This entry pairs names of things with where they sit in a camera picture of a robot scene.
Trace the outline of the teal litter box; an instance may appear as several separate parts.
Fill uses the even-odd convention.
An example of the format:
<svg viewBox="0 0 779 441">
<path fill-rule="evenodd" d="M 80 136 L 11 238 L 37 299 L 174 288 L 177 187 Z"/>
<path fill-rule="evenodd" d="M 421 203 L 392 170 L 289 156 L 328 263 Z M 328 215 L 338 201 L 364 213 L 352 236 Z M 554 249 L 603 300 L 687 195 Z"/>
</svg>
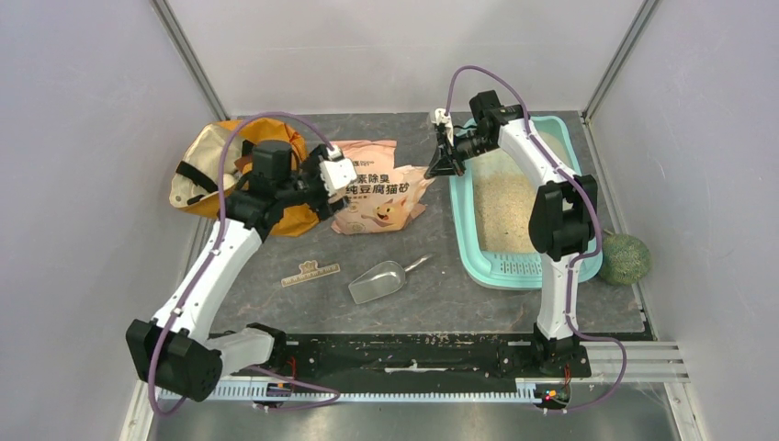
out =
<svg viewBox="0 0 779 441">
<path fill-rule="evenodd" d="M 583 175 L 562 119 L 531 117 L 533 133 L 569 175 Z M 465 162 L 463 176 L 448 184 L 460 259 L 467 274 L 485 288 L 540 289 L 541 255 L 528 225 L 538 186 L 503 149 Z"/>
</svg>

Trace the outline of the pink cat litter bag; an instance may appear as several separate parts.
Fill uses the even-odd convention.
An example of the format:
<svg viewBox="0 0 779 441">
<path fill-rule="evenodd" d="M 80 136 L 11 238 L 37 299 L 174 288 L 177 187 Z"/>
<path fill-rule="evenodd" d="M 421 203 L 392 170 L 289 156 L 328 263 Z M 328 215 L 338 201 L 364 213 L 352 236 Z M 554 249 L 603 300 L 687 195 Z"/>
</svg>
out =
<svg viewBox="0 0 779 441">
<path fill-rule="evenodd" d="M 333 217 L 331 228 L 344 235 L 396 232 L 426 209 L 421 202 L 433 179 L 426 168 L 396 165 L 397 142 L 338 141 L 356 169 L 357 179 L 345 189 L 348 205 Z"/>
</svg>

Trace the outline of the wooden bag clip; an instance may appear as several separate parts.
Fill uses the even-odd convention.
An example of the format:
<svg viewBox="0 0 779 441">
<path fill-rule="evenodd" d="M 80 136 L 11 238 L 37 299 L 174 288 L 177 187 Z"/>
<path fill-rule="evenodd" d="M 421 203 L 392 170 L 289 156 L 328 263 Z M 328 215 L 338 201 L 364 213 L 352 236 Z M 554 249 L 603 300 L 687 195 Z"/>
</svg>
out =
<svg viewBox="0 0 779 441">
<path fill-rule="evenodd" d="M 280 284 L 282 288 L 288 288 L 313 279 L 337 274 L 340 271 L 341 267 L 337 263 L 319 267 L 316 260 L 305 261 L 299 264 L 298 274 L 282 278 Z"/>
</svg>

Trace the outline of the metal litter scoop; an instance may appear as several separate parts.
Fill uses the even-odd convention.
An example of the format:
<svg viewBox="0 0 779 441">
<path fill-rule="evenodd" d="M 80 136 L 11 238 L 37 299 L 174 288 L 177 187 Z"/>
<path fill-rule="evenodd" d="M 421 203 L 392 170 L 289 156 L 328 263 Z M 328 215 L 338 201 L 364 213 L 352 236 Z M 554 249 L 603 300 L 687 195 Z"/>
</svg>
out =
<svg viewBox="0 0 779 441">
<path fill-rule="evenodd" d="M 387 297 L 404 287 L 409 272 L 432 257 L 425 254 L 405 266 L 391 260 L 378 263 L 348 284 L 349 293 L 355 304 Z"/>
</svg>

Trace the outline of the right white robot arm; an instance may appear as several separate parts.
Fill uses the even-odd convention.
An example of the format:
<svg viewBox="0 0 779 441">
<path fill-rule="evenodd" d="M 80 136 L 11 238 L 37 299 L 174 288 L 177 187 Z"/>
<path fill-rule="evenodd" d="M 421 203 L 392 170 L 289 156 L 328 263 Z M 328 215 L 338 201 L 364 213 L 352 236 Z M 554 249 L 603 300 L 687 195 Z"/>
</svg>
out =
<svg viewBox="0 0 779 441">
<path fill-rule="evenodd" d="M 576 296 L 581 262 L 600 239 L 596 214 L 598 185 L 592 175 L 577 175 L 542 140 L 525 106 L 503 105 L 494 91 L 469 101 L 475 128 L 457 135 L 448 111 L 430 114 L 436 151 L 426 177 L 466 172 L 466 161 L 501 150 L 536 188 L 528 222 L 532 245 L 541 255 L 540 313 L 530 345 L 532 368 L 552 376 L 586 356 L 576 325 Z"/>
</svg>

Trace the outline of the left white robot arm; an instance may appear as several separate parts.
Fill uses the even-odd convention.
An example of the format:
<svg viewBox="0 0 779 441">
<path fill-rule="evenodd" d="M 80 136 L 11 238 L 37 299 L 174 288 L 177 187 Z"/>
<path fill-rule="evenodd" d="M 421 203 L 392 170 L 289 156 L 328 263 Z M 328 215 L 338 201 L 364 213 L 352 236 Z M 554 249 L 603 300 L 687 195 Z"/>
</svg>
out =
<svg viewBox="0 0 779 441">
<path fill-rule="evenodd" d="M 271 376 L 286 368 L 287 336 L 278 329 L 251 323 L 217 337 L 209 331 L 233 282 L 285 209 L 307 205 L 323 221 L 348 203 L 343 192 L 356 181 L 356 170 L 337 145 L 317 146 L 296 169 L 292 154 L 284 141 L 253 147 L 248 187 L 227 197 L 226 218 L 214 224 L 194 267 L 149 321 L 128 327 L 134 367 L 148 385 L 204 401 L 221 378 L 244 368 L 257 366 Z"/>
</svg>

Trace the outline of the orange cloth bag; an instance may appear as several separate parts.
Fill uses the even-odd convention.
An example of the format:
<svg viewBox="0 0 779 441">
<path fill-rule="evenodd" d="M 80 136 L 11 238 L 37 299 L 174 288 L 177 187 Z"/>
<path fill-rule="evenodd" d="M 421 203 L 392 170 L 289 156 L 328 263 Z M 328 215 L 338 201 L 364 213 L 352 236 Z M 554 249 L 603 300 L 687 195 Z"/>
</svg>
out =
<svg viewBox="0 0 779 441">
<path fill-rule="evenodd" d="M 228 147 L 224 170 L 219 170 L 222 148 L 237 120 L 210 123 L 186 149 L 175 169 L 169 193 L 170 205 L 183 212 L 216 220 L 219 216 L 218 183 L 230 195 L 238 179 L 251 170 L 252 147 L 261 141 L 287 141 L 294 154 L 291 165 L 309 156 L 304 138 L 290 125 L 278 119 L 259 119 L 239 131 Z"/>
</svg>

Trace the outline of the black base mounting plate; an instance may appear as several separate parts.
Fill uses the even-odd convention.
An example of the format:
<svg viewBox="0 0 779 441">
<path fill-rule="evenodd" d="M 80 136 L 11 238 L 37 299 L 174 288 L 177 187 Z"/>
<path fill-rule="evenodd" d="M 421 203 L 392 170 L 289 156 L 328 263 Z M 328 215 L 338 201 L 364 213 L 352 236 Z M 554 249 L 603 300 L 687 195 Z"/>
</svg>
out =
<svg viewBox="0 0 779 441">
<path fill-rule="evenodd" d="M 342 393 L 509 392 L 589 378 L 584 347 L 545 356 L 532 334 L 289 334 L 267 367 Z"/>
</svg>

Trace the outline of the green textured ball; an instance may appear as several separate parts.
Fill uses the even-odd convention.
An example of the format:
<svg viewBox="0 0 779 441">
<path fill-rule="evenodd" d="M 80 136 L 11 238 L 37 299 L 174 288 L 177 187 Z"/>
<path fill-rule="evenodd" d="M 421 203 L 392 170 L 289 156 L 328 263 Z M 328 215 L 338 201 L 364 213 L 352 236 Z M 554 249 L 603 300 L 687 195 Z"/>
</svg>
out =
<svg viewBox="0 0 779 441">
<path fill-rule="evenodd" d="M 638 237 L 629 234 L 604 230 L 602 255 L 598 275 L 610 285 L 634 285 L 652 268 L 649 248 Z"/>
</svg>

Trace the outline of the aluminium frame rail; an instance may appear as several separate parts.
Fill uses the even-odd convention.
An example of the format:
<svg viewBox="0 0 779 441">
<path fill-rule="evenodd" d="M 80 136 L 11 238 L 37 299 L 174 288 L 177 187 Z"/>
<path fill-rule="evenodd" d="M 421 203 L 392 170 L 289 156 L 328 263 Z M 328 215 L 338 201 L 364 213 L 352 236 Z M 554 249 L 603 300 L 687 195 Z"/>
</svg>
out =
<svg viewBox="0 0 779 441">
<path fill-rule="evenodd" d="M 298 364 L 296 378 L 309 387 L 281 391 L 280 380 L 244 370 L 220 379 L 209 395 L 212 401 L 241 403 L 322 402 L 331 408 L 341 402 L 516 403 L 541 408 L 553 390 L 583 384 L 590 390 L 604 387 L 583 404 L 592 408 L 628 385 L 662 384 L 673 421 L 683 440 L 704 440 L 706 434 L 695 413 L 690 379 L 678 345 L 672 342 L 627 341 L 622 347 L 607 342 L 586 342 L 587 353 L 558 373 L 531 367 L 530 344 L 509 341 L 485 346 L 451 343 L 440 347 L 441 360 L 422 361 L 399 351 L 378 348 L 378 341 L 359 345 L 364 359 L 337 356 L 334 344 L 315 348 L 292 346 Z"/>
</svg>

